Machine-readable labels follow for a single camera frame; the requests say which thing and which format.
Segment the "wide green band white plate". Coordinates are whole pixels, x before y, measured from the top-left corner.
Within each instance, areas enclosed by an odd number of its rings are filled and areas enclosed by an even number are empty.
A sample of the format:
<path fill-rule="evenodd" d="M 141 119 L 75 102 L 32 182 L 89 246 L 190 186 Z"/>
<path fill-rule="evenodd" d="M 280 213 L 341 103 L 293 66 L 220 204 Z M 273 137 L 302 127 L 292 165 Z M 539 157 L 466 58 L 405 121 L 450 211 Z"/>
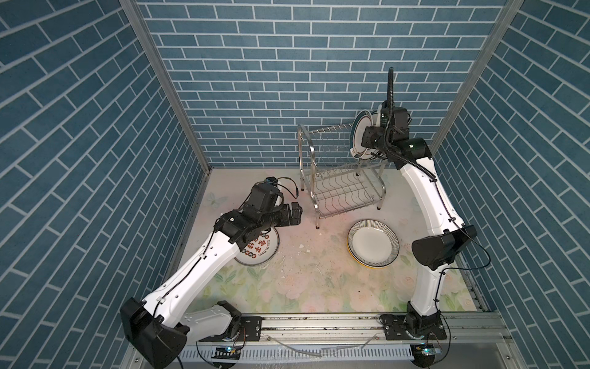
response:
<path fill-rule="evenodd" d="M 373 149 L 362 146 L 362 138 L 366 128 L 373 126 L 373 115 L 368 110 L 361 111 L 355 118 L 350 133 L 350 154 L 357 160 L 373 158 Z"/>

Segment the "white plate black striped rim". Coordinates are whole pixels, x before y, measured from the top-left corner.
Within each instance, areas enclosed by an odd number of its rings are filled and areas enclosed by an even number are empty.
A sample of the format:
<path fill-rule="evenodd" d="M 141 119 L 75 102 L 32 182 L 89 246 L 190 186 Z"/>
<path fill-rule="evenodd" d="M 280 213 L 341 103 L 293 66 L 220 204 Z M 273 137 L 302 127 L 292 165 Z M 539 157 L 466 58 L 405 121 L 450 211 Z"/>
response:
<path fill-rule="evenodd" d="M 399 240 L 386 224 L 365 219 L 355 223 L 347 235 L 347 248 L 367 264 L 387 267 L 399 255 Z"/>

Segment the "yellow rimmed polka dot plate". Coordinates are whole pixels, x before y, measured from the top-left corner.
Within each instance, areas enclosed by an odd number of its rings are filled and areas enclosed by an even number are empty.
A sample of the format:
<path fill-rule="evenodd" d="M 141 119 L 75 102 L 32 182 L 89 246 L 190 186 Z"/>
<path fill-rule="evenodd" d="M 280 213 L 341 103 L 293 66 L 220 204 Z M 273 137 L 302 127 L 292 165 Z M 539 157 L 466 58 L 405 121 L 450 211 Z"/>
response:
<path fill-rule="evenodd" d="M 356 255 L 354 255 L 353 253 L 349 253 L 349 254 L 350 254 L 350 256 L 353 258 L 353 260 L 354 260 L 354 261 L 356 261 L 358 264 L 360 264 L 360 265 L 362 265 L 362 266 L 364 266 L 364 267 L 366 267 L 366 268 L 370 268 L 370 269 L 374 269 L 374 270 L 379 270 L 379 269 L 385 268 L 385 267 L 383 267 L 383 266 L 379 266 L 379 265 L 377 265 L 377 266 L 376 266 L 376 265 L 373 265 L 373 264 L 367 264 L 366 262 L 364 262 L 364 261 L 361 261 L 361 260 L 360 260 L 360 259 L 359 259 L 359 258 L 358 258 Z"/>

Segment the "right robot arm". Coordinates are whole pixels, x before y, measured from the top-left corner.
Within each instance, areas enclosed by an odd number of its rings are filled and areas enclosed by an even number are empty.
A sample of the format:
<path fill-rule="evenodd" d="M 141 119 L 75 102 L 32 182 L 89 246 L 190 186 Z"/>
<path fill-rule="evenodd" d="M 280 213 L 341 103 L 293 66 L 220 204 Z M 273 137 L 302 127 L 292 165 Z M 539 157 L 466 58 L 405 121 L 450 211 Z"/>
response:
<path fill-rule="evenodd" d="M 394 101 L 395 71 L 387 76 L 387 99 L 370 124 L 353 133 L 353 149 L 361 158 L 379 158 L 395 165 L 416 197 L 428 235 L 412 244 L 419 263 L 416 287 L 407 304 L 404 335 L 420 339 L 443 329 L 439 292 L 456 256 L 474 240 L 476 228 L 465 223 L 451 204 L 425 140 L 410 138 L 411 115 Z"/>

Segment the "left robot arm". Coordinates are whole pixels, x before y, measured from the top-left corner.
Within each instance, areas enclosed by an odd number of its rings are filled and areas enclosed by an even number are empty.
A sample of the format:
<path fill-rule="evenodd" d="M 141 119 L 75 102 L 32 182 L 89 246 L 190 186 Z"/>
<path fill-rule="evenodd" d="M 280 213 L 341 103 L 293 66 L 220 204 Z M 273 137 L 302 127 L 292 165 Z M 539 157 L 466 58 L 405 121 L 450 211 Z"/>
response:
<path fill-rule="evenodd" d="M 288 191 L 275 177 L 255 183 L 238 208 L 216 219 L 204 244 L 167 281 L 144 298 L 122 304 L 124 336 L 150 366 L 179 361 L 189 341 L 246 336 L 241 312 L 227 301 L 194 315 L 186 311 L 219 270 L 264 232 L 300 224 L 303 209 L 296 201 L 284 201 Z"/>

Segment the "silver metal dish rack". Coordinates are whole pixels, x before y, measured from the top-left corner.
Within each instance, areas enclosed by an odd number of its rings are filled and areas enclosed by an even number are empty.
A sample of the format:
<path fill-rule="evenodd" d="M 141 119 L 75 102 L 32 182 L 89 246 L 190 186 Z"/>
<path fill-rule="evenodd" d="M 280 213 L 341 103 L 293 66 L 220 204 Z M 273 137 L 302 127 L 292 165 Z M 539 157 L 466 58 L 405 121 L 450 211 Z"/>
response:
<path fill-rule="evenodd" d="M 383 207 L 387 186 L 385 161 L 354 158 L 350 153 L 353 125 L 297 126 L 301 190 L 314 210 L 314 225 L 321 220 L 375 205 Z"/>

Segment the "left green circuit board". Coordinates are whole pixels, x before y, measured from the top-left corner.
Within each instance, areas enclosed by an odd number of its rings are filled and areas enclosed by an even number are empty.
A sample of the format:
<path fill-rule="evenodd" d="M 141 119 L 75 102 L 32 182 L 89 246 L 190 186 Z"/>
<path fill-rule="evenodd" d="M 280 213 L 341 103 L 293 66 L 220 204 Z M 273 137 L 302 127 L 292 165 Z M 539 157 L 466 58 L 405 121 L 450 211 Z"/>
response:
<path fill-rule="evenodd" d="M 211 356 L 212 361 L 238 361 L 241 358 L 241 347 L 216 347 Z"/>

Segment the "green circuit board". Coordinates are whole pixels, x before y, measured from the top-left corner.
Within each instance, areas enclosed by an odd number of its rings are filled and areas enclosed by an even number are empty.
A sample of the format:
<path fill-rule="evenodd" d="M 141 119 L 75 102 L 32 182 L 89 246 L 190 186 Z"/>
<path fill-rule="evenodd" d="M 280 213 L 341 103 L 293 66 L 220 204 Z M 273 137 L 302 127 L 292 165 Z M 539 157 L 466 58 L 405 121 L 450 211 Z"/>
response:
<path fill-rule="evenodd" d="M 211 356 L 212 361 L 238 361 L 241 358 L 241 347 L 216 347 Z"/>
<path fill-rule="evenodd" d="M 442 350 L 432 344 L 418 344 L 410 346 L 413 359 L 412 364 L 419 368 L 430 368 L 436 361 L 436 355 L 440 355 Z"/>

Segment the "right green circuit board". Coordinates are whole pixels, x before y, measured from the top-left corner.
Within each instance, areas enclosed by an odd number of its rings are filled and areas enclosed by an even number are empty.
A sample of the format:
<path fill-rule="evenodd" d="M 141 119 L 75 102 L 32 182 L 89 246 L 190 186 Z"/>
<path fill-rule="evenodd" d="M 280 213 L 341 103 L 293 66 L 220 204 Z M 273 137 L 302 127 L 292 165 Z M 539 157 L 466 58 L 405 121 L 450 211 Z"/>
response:
<path fill-rule="evenodd" d="M 432 344 L 418 344 L 410 346 L 413 359 L 412 364 L 419 368 L 430 368 L 436 361 L 436 355 L 440 355 L 442 350 Z"/>

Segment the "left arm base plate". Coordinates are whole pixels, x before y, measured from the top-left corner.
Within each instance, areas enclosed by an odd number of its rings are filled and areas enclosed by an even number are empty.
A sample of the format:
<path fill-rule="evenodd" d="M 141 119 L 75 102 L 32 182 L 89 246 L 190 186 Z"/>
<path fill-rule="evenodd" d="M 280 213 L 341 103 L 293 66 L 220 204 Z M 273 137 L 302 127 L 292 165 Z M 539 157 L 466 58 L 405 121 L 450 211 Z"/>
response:
<path fill-rule="evenodd" d="M 261 316 L 241 316 L 230 323 L 231 341 L 259 341 L 261 339 L 263 318 Z"/>

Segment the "right corner aluminium post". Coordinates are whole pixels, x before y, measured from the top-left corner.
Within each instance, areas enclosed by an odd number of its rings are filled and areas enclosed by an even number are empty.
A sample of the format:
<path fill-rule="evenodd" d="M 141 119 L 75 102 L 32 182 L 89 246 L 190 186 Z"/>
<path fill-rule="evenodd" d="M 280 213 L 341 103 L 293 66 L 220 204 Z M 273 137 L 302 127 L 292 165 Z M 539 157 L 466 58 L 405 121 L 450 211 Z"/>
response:
<path fill-rule="evenodd" d="M 461 109 L 475 88 L 479 78 L 482 76 L 495 50 L 502 41 L 502 38 L 512 24 L 523 3 L 523 0 L 508 0 L 499 12 L 498 18 L 492 27 L 489 36 L 482 44 L 482 48 L 472 64 L 466 80 L 460 86 L 456 97 L 450 104 L 446 116 L 441 121 L 438 131 L 433 136 L 433 141 L 430 145 L 430 150 L 433 154 L 435 154 L 443 144 L 445 138 L 453 127 L 456 118 L 459 116 Z"/>

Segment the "corner aluminium post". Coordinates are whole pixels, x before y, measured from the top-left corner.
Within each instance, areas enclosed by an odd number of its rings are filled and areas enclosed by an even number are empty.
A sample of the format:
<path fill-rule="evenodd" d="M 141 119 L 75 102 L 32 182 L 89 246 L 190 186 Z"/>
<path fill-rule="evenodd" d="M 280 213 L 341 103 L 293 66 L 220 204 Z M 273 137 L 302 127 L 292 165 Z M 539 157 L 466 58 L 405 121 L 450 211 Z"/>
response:
<path fill-rule="evenodd" d="M 472 64 L 466 80 L 460 86 L 456 97 L 450 104 L 446 116 L 441 121 L 438 131 L 433 136 L 433 141 L 430 145 L 430 150 L 433 154 L 435 154 L 443 144 L 445 138 L 453 127 L 456 118 L 459 116 L 461 109 L 475 88 L 479 78 L 482 76 L 495 50 L 502 41 L 502 38 L 512 24 L 523 3 L 523 0 L 508 0 L 499 12 L 498 18 L 492 27 L 489 36 L 482 44 L 482 48 Z"/>
<path fill-rule="evenodd" d="M 191 145 L 193 153 L 195 153 L 196 158 L 204 170 L 205 175 L 210 175 L 211 166 L 202 147 L 198 143 L 195 131 L 189 121 L 187 113 L 181 103 L 180 97 L 174 87 L 171 77 L 167 72 L 155 41 L 149 32 L 148 25 L 141 14 L 138 3 L 132 0 L 121 0 L 120 4 L 133 31 L 135 32 L 135 35 L 137 36 L 138 41 L 140 42 L 141 47 L 144 50 L 144 53 L 152 69 L 155 72 L 158 81 L 161 84 L 163 92 L 170 106 L 172 107 L 176 118 L 179 121 L 182 131 Z"/>

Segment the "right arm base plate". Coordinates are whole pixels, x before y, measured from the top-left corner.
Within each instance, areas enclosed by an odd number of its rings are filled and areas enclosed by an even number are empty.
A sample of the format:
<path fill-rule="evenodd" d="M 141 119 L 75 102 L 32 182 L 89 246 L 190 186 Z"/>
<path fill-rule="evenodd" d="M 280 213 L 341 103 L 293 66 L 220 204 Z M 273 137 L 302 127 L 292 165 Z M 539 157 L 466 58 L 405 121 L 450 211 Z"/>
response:
<path fill-rule="evenodd" d="M 387 341 L 447 339 L 445 326 L 440 314 L 418 316 L 414 313 L 406 315 L 379 316 Z"/>

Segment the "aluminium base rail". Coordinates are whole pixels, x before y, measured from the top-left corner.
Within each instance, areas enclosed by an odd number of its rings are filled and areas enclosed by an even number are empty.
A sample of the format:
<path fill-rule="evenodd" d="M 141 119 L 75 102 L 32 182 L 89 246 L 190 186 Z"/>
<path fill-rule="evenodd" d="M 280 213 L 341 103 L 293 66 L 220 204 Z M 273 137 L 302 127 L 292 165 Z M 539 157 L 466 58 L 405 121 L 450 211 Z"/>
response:
<path fill-rule="evenodd" d="M 241 347 L 251 344 L 339 347 L 367 344 L 432 344 L 442 350 L 430 368 L 524 368 L 525 362 L 513 336 L 499 314 L 447 312 L 443 316 L 447 339 L 387 341 L 379 313 L 259 315 L 263 318 L 259 341 L 221 341 L 205 338 L 189 341 L 184 349 L 211 345 Z M 283 364 L 228 364 L 179 361 L 170 368 L 419 368 L 411 361 L 331 361 Z"/>

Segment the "left corner aluminium post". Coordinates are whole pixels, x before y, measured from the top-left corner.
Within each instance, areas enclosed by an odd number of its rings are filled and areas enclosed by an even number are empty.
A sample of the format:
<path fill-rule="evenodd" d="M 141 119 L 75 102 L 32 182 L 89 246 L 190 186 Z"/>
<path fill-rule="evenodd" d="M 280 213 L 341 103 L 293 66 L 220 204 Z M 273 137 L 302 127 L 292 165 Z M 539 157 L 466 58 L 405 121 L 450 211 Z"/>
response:
<path fill-rule="evenodd" d="M 158 81 L 161 84 L 163 92 L 170 106 L 172 107 L 176 118 L 179 121 L 182 131 L 191 145 L 193 153 L 195 153 L 196 158 L 204 170 L 205 175 L 210 175 L 211 166 L 202 147 L 198 143 L 195 131 L 189 121 L 187 113 L 181 103 L 180 97 L 174 87 L 171 77 L 167 72 L 155 41 L 149 32 L 148 25 L 141 14 L 138 3 L 132 0 L 121 0 L 120 4 L 133 31 L 135 32 L 135 35 L 137 36 L 138 41 L 140 42 L 141 47 L 144 50 L 144 53 L 152 69 L 155 72 Z"/>

